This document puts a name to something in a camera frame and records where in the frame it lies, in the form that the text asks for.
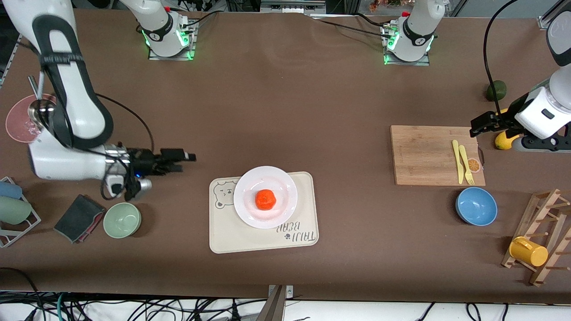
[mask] table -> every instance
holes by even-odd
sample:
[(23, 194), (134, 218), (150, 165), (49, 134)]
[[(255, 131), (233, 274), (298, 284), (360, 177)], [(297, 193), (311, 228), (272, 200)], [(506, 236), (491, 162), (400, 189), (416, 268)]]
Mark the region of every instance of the table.
[[(71, 245), (52, 228), (78, 193), (110, 207), (99, 182), (36, 178), (27, 147), (0, 133), (1, 174), (19, 183), (42, 223), (0, 251), (3, 266), (28, 272), (40, 290), (265, 297), (268, 284), (325, 300), (569, 303), (571, 274), (541, 288), (525, 269), (500, 266), (530, 193), (569, 189), (569, 156), (493, 148), (486, 189), (499, 205), (490, 226), (469, 226), (454, 210), (460, 188), (396, 186), (390, 125), (469, 126), (493, 104), (481, 47), (487, 19), (445, 18), (431, 66), (383, 65), (380, 41), (301, 14), (219, 14), (200, 29), (195, 60), (146, 59), (128, 11), (77, 10), (79, 44), (96, 92), (135, 110), (158, 147), (182, 147), (197, 163), (153, 178), (137, 206), (134, 237), (98, 227)], [(335, 18), (375, 31), (358, 18)], [(0, 91), (0, 119), (31, 94), (36, 57), (19, 49)], [(532, 19), (501, 19), (489, 39), (503, 106), (557, 68)], [(144, 128), (104, 102), (111, 142), (148, 146)], [(261, 165), (308, 171), (315, 181), (320, 240), (311, 247), (216, 255), (208, 246), (208, 185)], [(4, 289), (26, 289), (2, 274)]]

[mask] white plate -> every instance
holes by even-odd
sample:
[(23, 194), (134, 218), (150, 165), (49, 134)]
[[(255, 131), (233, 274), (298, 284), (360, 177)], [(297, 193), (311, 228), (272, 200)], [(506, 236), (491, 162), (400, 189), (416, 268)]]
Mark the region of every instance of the white plate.
[[(271, 190), (276, 204), (271, 210), (256, 207), (256, 194)], [(234, 208), (238, 216), (256, 228), (273, 228), (285, 223), (297, 206), (297, 187), (283, 170), (273, 166), (260, 166), (245, 173), (234, 189)]]

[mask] plastic knife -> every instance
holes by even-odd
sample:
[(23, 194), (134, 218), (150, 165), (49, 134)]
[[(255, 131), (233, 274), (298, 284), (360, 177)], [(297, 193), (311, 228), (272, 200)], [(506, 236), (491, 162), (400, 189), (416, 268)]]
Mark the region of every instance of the plastic knife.
[(452, 148), (454, 149), (454, 157), (456, 158), (456, 167), (458, 167), (458, 184), (462, 184), (464, 181), (464, 168), (462, 163), (460, 163), (460, 152), (458, 150), (458, 141), (452, 141)]

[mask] yellow mug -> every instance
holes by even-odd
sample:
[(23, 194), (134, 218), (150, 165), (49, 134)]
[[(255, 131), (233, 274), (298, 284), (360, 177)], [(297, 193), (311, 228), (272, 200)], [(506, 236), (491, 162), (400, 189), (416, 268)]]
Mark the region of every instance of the yellow mug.
[(533, 266), (542, 266), (547, 261), (548, 252), (544, 246), (518, 236), (509, 245), (509, 255)]

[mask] green bowl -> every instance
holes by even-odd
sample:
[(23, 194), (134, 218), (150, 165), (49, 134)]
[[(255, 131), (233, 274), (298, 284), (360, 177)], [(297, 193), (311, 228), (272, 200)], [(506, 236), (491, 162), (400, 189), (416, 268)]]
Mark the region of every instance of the green bowl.
[(122, 239), (133, 234), (141, 225), (141, 213), (129, 203), (113, 205), (103, 218), (105, 233), (114, 239)]

